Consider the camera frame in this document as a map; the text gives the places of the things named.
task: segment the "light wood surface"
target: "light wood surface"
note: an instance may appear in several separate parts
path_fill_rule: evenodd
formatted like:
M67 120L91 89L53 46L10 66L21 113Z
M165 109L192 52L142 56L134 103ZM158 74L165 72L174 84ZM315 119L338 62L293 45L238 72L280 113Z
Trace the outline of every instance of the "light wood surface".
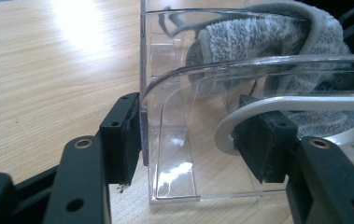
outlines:
M139 2L0 3L0 172L15 183L56 165L71 139L95 134L138 91ZM114 223L291 223L284 194L149 205L148 170L110 186Z

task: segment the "transparent plastic box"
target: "transparent plastic box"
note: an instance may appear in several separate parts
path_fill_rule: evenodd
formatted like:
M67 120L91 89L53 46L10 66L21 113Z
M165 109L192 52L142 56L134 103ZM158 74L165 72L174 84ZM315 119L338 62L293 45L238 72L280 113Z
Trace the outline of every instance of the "transparent plastic box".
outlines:
M261 183L238 151L216 144L219 139L214 133L222 121L254 103L241 105L242 97L252 97L256 102L288 97L322 101L321 109L299 104L291 111L277 109L289 118L298 117L298 137L306 133L326 137L354 127L354 107L333 108L327 103L337 98L354 101L354 55L295 55L191 64L195 58L190 50L197 41L197 31L186 29L170 36L162 28L162 20L176 14L185 23L215 20L231 13L246 18L265 15L239 10L247 1L141 3L140 115L151 203L284 192L287 179L284 183ZM172 22L167 23L167 32L172 31ZM316 86L296 89L285 84L291 80L315 80ZM300 115L311 113L308 111L314 113L307 116L314 116L316 128L330 129L325 135L313 127L307 130L307 123L299 121ZM342 122L343 130L334 130L337 122ZM233 139L225 137L220 141L230 143ZM342 149L354 163L354 143Z

